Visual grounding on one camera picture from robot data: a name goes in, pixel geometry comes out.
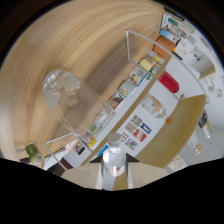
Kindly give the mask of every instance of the colorful packaging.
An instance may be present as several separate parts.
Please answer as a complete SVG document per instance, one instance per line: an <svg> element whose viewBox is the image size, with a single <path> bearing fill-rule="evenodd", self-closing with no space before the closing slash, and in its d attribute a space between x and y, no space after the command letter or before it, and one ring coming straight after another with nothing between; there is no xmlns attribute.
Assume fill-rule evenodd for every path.
<svg viewBox="0 0 224 224"><path fill-rule="evenodd" d="M140 125L139 125L147 134L149 134L152 130L151 130L151 128L150 127L148 127L145 123L141 123Z"/></svg>
<svg viewBox="0 0 224 224"><path fill-rule="evenodd" d="M119 96L119 93L117 92L114 94L108 101L108 105L113 109L117 109L118 106L122 104L123 99Z"/></svg>
<svg viewBox="0 0 224 224"><path fill-rule="evenodd" d="M136 149L138 146L138 144L135 141L133 141L131 138L129 138L127 142L125 142L125 145L127 145L132 150Z"/></svg>
<svg viewBox="0 0 224 224"><path fill-rule="evenodd" d="M131 79L132 83L134 83L136 86L139 86L146 75L147 73L143 69L135 66L129 73L129 78Z"/></svg>
<svg viewBox="0 0 224 224"><path fill-rule="evenodd" d="M140 142L143 142L143 140L147 137L145 133L139 130L139 128L134 132L134 137L140 140Z"/></svg>

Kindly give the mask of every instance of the wooden surface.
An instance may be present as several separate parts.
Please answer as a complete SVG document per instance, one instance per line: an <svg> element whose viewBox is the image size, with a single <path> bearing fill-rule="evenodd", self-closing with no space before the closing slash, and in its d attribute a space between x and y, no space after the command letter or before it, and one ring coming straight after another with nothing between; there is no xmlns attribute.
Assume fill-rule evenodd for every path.
<svg viewBox="0 0 224 224"><path fill-rule="evenodd" d="M115 178L113 191L127 190L128 189L128 179L126 170L120 176Z"/></svg>
<svg viewBox="0 0 224 224"><path fill-rule="evenodd" d="M26 157L24 148L69 131L48 109L42 83L56 69L76 74L104 100L127 78L125 30L158 36L162 7L148 0L76 0L34 22L10 50L0 71L0 148L6 159ZM57 151L69 140L52 144Z"/></svg>

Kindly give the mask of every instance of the printed label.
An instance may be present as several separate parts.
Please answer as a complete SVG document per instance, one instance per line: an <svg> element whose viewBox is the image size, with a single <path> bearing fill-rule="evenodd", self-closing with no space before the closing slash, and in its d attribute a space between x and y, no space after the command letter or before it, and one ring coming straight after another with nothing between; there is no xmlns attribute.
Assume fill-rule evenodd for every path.
<svg viewBox="0 0 224 224"><path fill-rule="evenodd" d="M121 134L121 141L122 141L122 142L127 141L128 137L129 137L129 136L126 135L125 133Z"/></svg>
<svg viewBox="0 0 224 224"><path fill-rule="evenodd" d="M203 60L203 53L198 49L198 47L195 47L190 53L194 55L197 61Z"/></svg>
<svg viewBox="0 0 224 224"><path fill-rule="evenodd" d="M129 138L127 142L125 142L125 145L127 145L132 150L136 149L138 146L138 144L135 141L133 141L131 138Z"/></svg>
<svg viewBox="0 0 224 224"><path fill-rule="evenodd" d="M142 122L142 119L135 115L132 119L131 122L134 123L136 126L139 126Z"/></svg>
<svg viewBox="0 0 224 224"><path fill-rule="evenodd" d="M143 79L146 77L147 73L143 71L141 68L135 66L130 74L129 78L131 79L132 83L134 83L136 86L139 86Z"/></svg>
<svg viewBox="0 0 224 224"><path fill-rule="evenodd" d="M108 101L108 105L113 109L115 110L119 104L123 101L123 99L121 97L114 97L114 98L111 98L109 101Z"/></svg>
<svg viewBox="0 0 224 224"><path fill-rule="evenodd" d="M97 142L96 139L94 139L91 143L89 143L89 146L92 147Z"/></svg>
<svg viewBox="0 0 224 224"><path fill-rule="evenodd" d="M109 148L109 146L108 145L105 145L104 147L103 147L103 149L101 149L99 152L98 152L98 154L97 154L97 156L100 156L107 148Z"/></svg>
<svg viewBox="0 0 224 224"><path fill-rule="evenodd" d="M140 140L140 142L143 142L143 140L147 137L145 133L137 129L135 133L133 134L134 137Z"/></svg>
<svg viewBox="0 0 224 224"><path fill-rule="evenodd" d="M159 111L162 109L162 104L150 94L147 94L141 102L141 105L151 114L155 114L155 116L160 115Z"/></svg>
<svg viewBox="0 0 224 224"><path fill-rule="evenodd" d="M147 134L149 134L152 130L151 130L151 128L149 128L146 124L144 124L144 123L141 123L140 124L140 127L147 133Z"/></svg>
<svg viewBox="0 0 224 224"><path fill-rule="evenodd" d="M80 142L77 142L77 144L76 144L75 147L74 147L74 151L75 151L78 155L81 155L82 152L83 152L84 150L85 150L85 147L83 147L83 146L81 145Z"/></svg>
<svg viewBox="0 0 224 224"><path fill-rule="evenodd" d="M125 129L130 132L131 134L133 134L135 132L135 130L137 129L137 127L135 125L133 125L132 123L128 123L126 126L125 126Z"/></svg>
<svg viewBox="0 0 224 224"><path fill-rule="evenodd" d="M81 136L81 139L82 139L85 143L89 144L89 143L92 142L95 138L92 136L91 133L89 133L89 132L87 131L84 135Z"/></svg>

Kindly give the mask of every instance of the glass bottle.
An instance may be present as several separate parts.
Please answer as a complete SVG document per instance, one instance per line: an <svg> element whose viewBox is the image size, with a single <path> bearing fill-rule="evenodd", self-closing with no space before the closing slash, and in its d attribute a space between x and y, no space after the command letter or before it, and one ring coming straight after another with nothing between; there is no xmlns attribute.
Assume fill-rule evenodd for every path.
<svg viewBox="0 0 224 224"><path fill-rule="evenodd" d="M151 57L146 56L145 60L150 62ZM149 65L146 67L145 64L147 64L147 63L145 62L144 64L141 64L141 66L143 66L143 67L145 66L144 68L149 69ZM151 70L149 69L149 72L151 72L151 74L155 75L156 72L151 71ZM174 93L179 99L184 99L185 98L184 93L180 91L179 83L167 72L166 69L164 71L162 71L161 75L158 78L158 81L161 84L163 84L171 93Z"/></svg>
<svg viewBox="0 0 224 224"><path fill-rule="evenodd" d="M190 137L189 141L187 142L187 145L194 150L195 154L199 154L201 152L201 144L198 140L198 136L196 132L194 131L192 136Z"/></svg>
<svg viewBox="0 0 224 224"><path fill-rule="evenodd" d="M51 111L81 144L93 142L115 114L94 90L68 71L50 72L43 93Z"/></svg>
<svg viewBox="0 0 224 224"><path fill-rule="evenodd" d="M162 83L170 92L179 93L179 98L184 98L184 93L180 92L179 83L166 71L162 71L158 78L158 81Z"/></svg>
<svg viewBox="0 0 224 224"><path fill-rule="evenodd" d="M202 116L198 122L199 127L202 129L203 134L206 138L211 137L212 128L210 122L208 121L207 112L204 110Z"/></svg>
<svg viewBox="0 0 224 224"><path fill-rule="evenodd" d="M29 160L32 165L39 166L44 161L44 156L39 152L34 142L29 143L26 148L26 153L29 155Z"/></svg>
<svg viewBox="0 0 224 224"><path fill-rule="evenodd" d="M162 117L167 124L172 122L172 118L166 114L166 108L149 92L141 101L141 105L154 117Z"/></svg>
<svg viewBox="0 0 224 224"><path fill-rule="evenodd" d="M109 147L103 152L104 166L109 175L117 177L124 172L126 163L126 153L119 147L121 135L110 133L107 141Z"/></svg>

